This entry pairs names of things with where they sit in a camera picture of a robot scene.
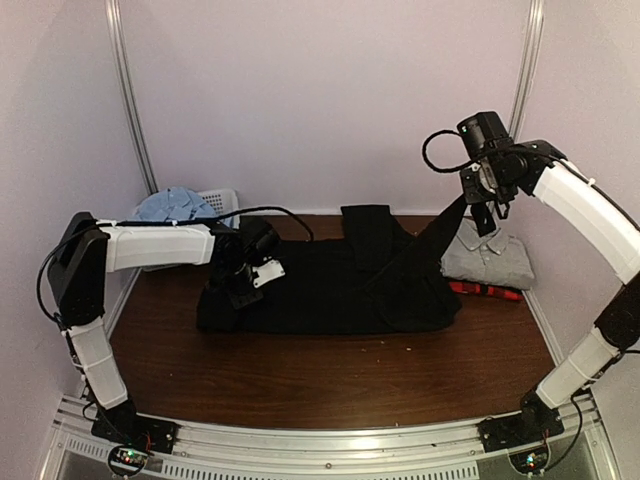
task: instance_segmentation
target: white wall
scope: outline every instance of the white wall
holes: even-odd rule
[[[0,476],[29,479],[78,382],[36,306],[36,271],[73,213],[123,216],[144,192],[104,2],[2,0],[0,65]],[[127,275],[110,279],[109,308]]]
[[[527,0],[123,2],[162,187],[231,187],[244,206],[435,212],[459,189],[424,138],[482,109],[508,120]],[[434,161],[466,160],[451,137]]]
[[[542,51],[522,140],[544,138],[640,219],[640,3],[546,2]],[[527,242],[535,293],[563,351],[590,328],[620,284],[559,216],[519,198],[512,226]],[[623,478],[638,478],[640,358],[595,390]]]

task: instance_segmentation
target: brown wooden surface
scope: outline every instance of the brown wooden surface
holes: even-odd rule
[[[318,239],[337,217],[305,217]],[[425,217],[405,217],[411,232]],[[290,219],[272,223],[304,238]],[[366,337],[201,334],[195,307],[206,267],[142,273],[111,343],[143,413],[286,428],[418,425],[494,415],[552,368],[526,305],[462,298],[447,330]]]

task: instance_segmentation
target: black fabric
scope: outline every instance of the black fabric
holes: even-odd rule
[[[282,242],[274,257],[287,272],[230,327],[199,311],[206,329],[279,334],[373,334],[439,330],[461,305],[439,261],[466,204],[457,199],[418,237],[384,206],[345,207],[344,240]],[[202,305],[213,303],[201,300]]]

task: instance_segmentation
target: vertical metal pole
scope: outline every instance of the vertical metal pole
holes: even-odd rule
[[[149,151],[144,139],[142,124],[140,123],[140,115],[136,98],[133,92],[133,84],[131,82],[131,74],[129,72],[129,62],[127,60],[127,51],[125,48],[124,32],[122,29],[122,21],[120,18],[120,2],[119,0],[105,0],[107,10],[107,20],[109,24],[109,35],[113,47],[113,54],[116,62],[116,71],[120,81],[120,91],[124,101],[125,113],[127,115],[127,123],[133,146],[142,173],[147,193],[149,195],[158,191],[158,183],[153,173],[151,160],[149,159]]]
[[[524,121],[524,111],[529,100],[531,85],[538,63],[540,43],[542,41],[542,29],[544,24],[544,0],[531,0],[529,7],[529,20],[524,39],[524,49],[522,51],[522,63],[520,65],[520,76],[516,89],[516,97],[511,112],[509,122],[509,133],[514,140],[517,140],[522,130]]]

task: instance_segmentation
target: plastic basket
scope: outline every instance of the plastic basket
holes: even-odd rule
[[[238,210],[238,196],[236,192],[230,188],[206,190],[204,192],[198,192],[198,195],[211,205],[218,215],[224,215],[225,213]],[[238,228],[239,226],[240,217],[233,217],[231,219],[231,228]]]

